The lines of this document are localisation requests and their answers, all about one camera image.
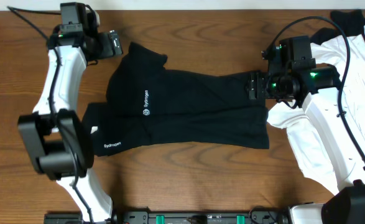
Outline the black Sydrogen t-shirt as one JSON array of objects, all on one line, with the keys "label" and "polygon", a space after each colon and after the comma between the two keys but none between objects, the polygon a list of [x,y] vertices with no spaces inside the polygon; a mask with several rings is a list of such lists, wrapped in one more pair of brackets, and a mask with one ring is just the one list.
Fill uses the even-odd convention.
[{"label": "black Sydrogen t-shirt", "polygon": [[130,44],[106,101],[90,103],[83,116],[97,156],[178,142],[269,148],[266,105],[247,94],[251,72],[216,77],[168,70],[166,62],[166,55]]}]

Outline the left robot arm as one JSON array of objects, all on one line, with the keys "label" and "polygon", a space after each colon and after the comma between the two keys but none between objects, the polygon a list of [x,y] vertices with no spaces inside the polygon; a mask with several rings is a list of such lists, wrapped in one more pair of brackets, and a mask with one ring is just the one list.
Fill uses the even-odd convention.
[{"label": "left robot arm", "polygon": [[122,54],[118,33],[54,32],[48,48],[42,95],[31,114],[19,116],[17,128],[36,173],[63,187],[80,210],[48,212],[44,223],[117,223],[113,201],[93,170],[91,138],[76,107],[88,62]]}]

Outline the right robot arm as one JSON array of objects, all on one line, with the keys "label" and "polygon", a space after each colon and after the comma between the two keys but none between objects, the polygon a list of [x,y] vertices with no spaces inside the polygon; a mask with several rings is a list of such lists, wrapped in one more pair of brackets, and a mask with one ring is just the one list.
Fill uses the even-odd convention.
[{"label": "right robot arm", "polygon": [[268,122],[286,129],[304,176],[332,193],[325,203],[289,207],[281,223],[365,223],[365,37],[272,44],[249,97],[273,99]]}]

